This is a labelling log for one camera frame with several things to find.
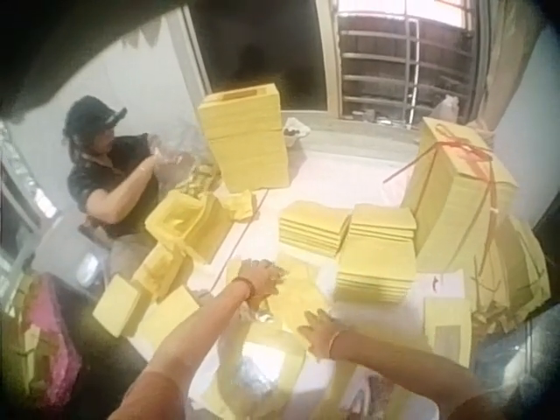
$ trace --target white table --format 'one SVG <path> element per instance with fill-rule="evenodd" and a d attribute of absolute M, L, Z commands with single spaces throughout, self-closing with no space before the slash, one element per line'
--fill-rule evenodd
<path fill-rule="evenodd" d="M 357 203 L 379 204 L 398 207 L 404 194 L 409 174 L 404 173 L 384 185 L 382 181 L 403 166 L 402 163 L 366 157 L 333 155 L 322 152 L 298 152 L 290 156 L 292 181 L 289 188 L 257 193 L 259 214 L 249 224 L 234 224 L 223 242 L 212 264 L 196 267 L 188 287 L 193 291 L 207 290 L 214 295 L 225 286 L 225 267 L 230 258 L 276 259 L 282 250 L 295 257 L 319 266 L 318 287 L 329 298 L 332 294 L 337 263 L 321 255 L 280 244 L 278 241 L 278 215 L 294 200 L 311 200 L 321 204 L 352 208 Z M 394 326 L 410 333 L 423 330 L 424 298 L 427 296 L 463 297 L 463 279 L 460 273 L 446 275 L 438 288 L 433 289 L 434 275 L 418 275 L 405 301 L 399 305 L 377 304 L 358 306 L 333 304 L 332 313 L 346 319 L 374 320 L 386 326 Z M 140 339 L 131 339 L 132 344 L 148 360 L 153 350 Z M 190 397 L 195 402 L 207 389 L 219 366 L 214 349 L 205 358 L 191 386 Z M 307 418 L 320 401 L 328 385 L 333 363 L 320 363 L 308 357 L 294 388 L 292 401 L 288 404 L 284 418 Z M 411 398 L 405 416 L 432 419 L 437 415 L 435 405 L 422 397 Z"/>

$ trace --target wall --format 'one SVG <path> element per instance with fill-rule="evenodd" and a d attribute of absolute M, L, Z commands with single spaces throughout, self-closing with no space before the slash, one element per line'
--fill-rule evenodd
<path fill-rule="evenodd" d="M 514 214 L 534 226 L 560 190 L 560 44 L 542 32 L 519 89 L 496 129 L 495 149 L 519 192 Z"/>
<path fill-rule="evenodd" d="M 83 95 L 97 96 L 113 109 L 128 108 L 117 134 L 149 132 L 176 143 L 198 124 L 167 19 L 160 17 L 92 59 L 44 107 L 8 122 L 14 143 L 58 209 L 74 206 L 61 133 L 66 112 Z"/>

